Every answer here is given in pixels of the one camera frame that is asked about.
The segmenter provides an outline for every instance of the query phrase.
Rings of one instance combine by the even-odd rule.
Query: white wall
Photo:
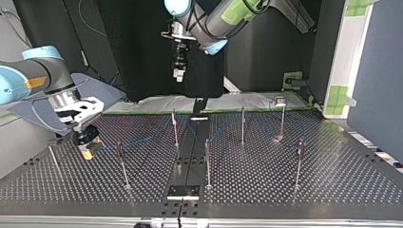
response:
[[[12,0],[0,0],[0,7],[8,10],[15,10]],[[14,16],[6,14],[11,20],[12,24],[16,27],[21,36],[26,37],[21,23]],[[21,52],[28,49],[28,47],[18,38],[15,31],[10,27],[7,21],[0,16],[0,61],[11,62],[22,60]]]
[[[0,7],[15,10],[12,0],[0,0]],[[8,18],[25,37],[21,23],[13,16]],[[0,61],[22,60],[21,52],[28,47],[18,38],[15,31],[0,16]],[[0,179],[33,156],[47,148],[54,134],[31,124],[7,111],[10,105],[0,106]]]

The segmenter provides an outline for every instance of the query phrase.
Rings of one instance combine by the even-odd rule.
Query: gray panel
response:
[[[345,2],[345,0],[322,1],[309,76],[310,87],[321,102],[324,102],[326,97]]]
[[[240,114],[211,116],[213,189],[205,190],[199,202],[182,206],[187,218],[403,220],[401,174],[335,123],[316,112],[290,112],[279,143],[274,138],[280,113],[246,117],[246,145],[241,147]],[[185,134],[184,120],[180,117],[180,135]],[[108,145],[104,152],[83,161],[71,144],[62,146],[57,157],[64,179],[44,158],[1,188],[0,215],[160,218],[166,212],[176,217],[171,213],[178,205],[164,206],[177,159],[171,125],[158,140],[127,147],[131,194],[124,190],[113,149],[116,141],[158,136],[166,123],[166,115],[103,117],[97,125]],[[306,139],[307,156],[296,191],[299,137]]]
[[[361,58],[348,124],[403,161],[403,1],[375,3]]]

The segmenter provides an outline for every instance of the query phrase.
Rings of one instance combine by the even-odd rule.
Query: small metal bracket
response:
[[[237,88],[227,77],[224,77],[224,87],[229,91],[230,94],[240,94],[240,89]]]
[[[351,97],[347,97],[347,105],[348,106],[356,106],[356,100],[351,98]]]
[[[200,187],[198,185],[171,185],[168,190],[168,200],[199,200]]]

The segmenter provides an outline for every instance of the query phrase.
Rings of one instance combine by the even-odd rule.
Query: green tape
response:
[[[260,0],[247,0],[248,3],[256,8]],[[255,14],[251,12],[243,3],[243,0],[234,0],[228,9],[222,14],[223,21],[231,26],[236,26],[241,20],[251,21]]]
[[[347,86],[331,86],[326,106],[326,115],[342,115],[347,104]]]
[[[347,5],[346,16],[356,17],[364,16],[367,12],[367,7],[370,5],[370,0],[349,0]]]
[[[284,90],[300,90],[299,86],[286,84],[285,82],[287,82],[287,79],[302,79],[302,72],[285,73],[282,81],[282,88]]]
[[[13,113],[7,113],[7,114],[5,114],[5,115],[3,115],[3,116],[0,116],[0,120],[1,120],[1,119],[6,119],[6,118],[8,118],[8,117],[18,117],[18,116],[15,115],[15,114],[13,114]]]

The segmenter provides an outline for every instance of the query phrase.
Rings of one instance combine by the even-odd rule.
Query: cable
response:
[[[155,134],[155,136],[145,137],[145,138],[136,140],[135,142],[123,143],[123,145],[124,145],[125,147],[130,146],[130,145],[133,146],[133,145],[136,145],[136,144],[139,144],[139,143],[149,142],[149,141],[151,141],[151,140],[153,140],[153,139],[155,139],[155,138],[158,138],[158,137],[160,137],[160,136],[165,132],[165,130],[167,129],[167,127],[169,127],[169,123],[170,123],[171,121],[172,121],[172,120],[171,120],[170,118],[168,118],[168,120],[167,120],[166,123],[164,124],[163,128],[161,129],[161,131],[158,132],[157,134]],[[104,146],[103,149],[110,149],[110,148],[114,148],[114,147],[115,147],[114,145],[108,145],[108,146]]]
[[[9,18],[7,18],[6,12],[11,13],[12,15],[14,15],[18,20],[21,20],[20,17],[18,16],[18,14],[12,10],[9,9],[4,9],[0,7],[0,12],[3,14],[4,19],[6,20],[7,24],[9,24],[9,26],[14,30],[15,34],[17,34],[18,38],[24,43],[24,45],[26,45],[28,48],[32,48],[32,45],[29,43],[28,37],[27,40],[25,40],[21,34],[17,31],[17,29],[15,28],[15,26],[12,24],[12,22],[10,21]]]
[[[113,78],[109,81],[109,84],[110,84],[111,86],[113,86],[113,85],[115,84],[116,78],[117,78],[118,76],[120,76],[120,75],[121,75],[121,73],[120,73],[119,70],[118,70],[118,72],[116,72],[115,76],[113,76]]]
[[[305,84],[306,84],[306,86],[308,87],[309,92],[311,93],[311,95],[314,97],[315,103],[316,103],[317,105],[319,105],[319,107],[323,110],[323,106],[322,106],[322,104],[320,103],[320,101],[317,99],[317,97],[315,96],[315,94],[314,94],[314,92],[312,91],[311,87],[309,86],[308,80],[305,80]]]
[[[103,32],[101,32],[101,31],[95,29],[94,27],[90,26],[90,25],[86,22],[86,20],[85,20],[84,17],[83,17],[83,14],[81,13],[81,4],[82,4],[82,3],[83,3],[83,0],[80,0],[80,2],[78,3],[78,13],[79,13],[79,15],[80,15],[81,21],[82,21],[89,29],[91,29],[91,30],[93,30],[93,31],[95,31],[95,32],[97,32],[97,33],[99,33],[99,34],[101,34],[101,35],[107,37],[105,33],[103,33]]]
[[[269,2],[267,3],[267,6],[264,7],[262,10],[255,10],[255,9],[249,4],[248,0],[242,0],[242,1],[243,1],[243,4],[245,4],[245,6],[246,6],[252,13],[254,13],[255,15],[260,15],[260,14],[265,13],[265,12],[269,9],[269,7],[270,7],[270,2],[271,2],[271,0],[269,0]]]
[[[297,28],[297,25],[298,25],[298,18],[299,18],[300,6],[301,6],[301,0],[298,1],[298,5],[297,5],[297,16],[296,16],[296,23],[295,23],[296,28]],[[312,91],[311,87],[309,86],[308,80],[305,80],[305,84],[306,84],[306,86],[308,87],[308,90],[309,90],[309,92],[311,93],[311,95],[314,97],[314,102],[315,102],[316,104],[318,104],[319,107],[323,110],[323,106],[322,106],[322,104],[320,103],[320,101],[317,99],[317,96],[315,96],[315,94],[314,94],[314,92]]]

